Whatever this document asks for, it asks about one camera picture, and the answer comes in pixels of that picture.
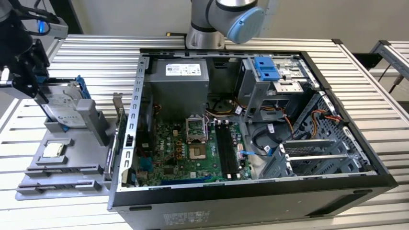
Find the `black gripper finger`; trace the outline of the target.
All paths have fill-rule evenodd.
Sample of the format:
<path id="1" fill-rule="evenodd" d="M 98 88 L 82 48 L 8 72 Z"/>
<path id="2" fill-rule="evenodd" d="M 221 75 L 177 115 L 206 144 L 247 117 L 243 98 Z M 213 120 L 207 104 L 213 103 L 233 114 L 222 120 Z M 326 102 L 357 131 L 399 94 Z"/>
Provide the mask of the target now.
<path id="1" fill-rule="evenodd" d="M 17 99 L 34 98 L 40 92 L 34 74 L 26 70 L 16 73 L 5 68 L 0 76 L 0 90 Z"/>
<path id="2" fill-rule="evenodd" d="M 24 38 L 14 50 L 14 81 L 44 83 L 49 79 L 49 60 L 38 39 Z"/>

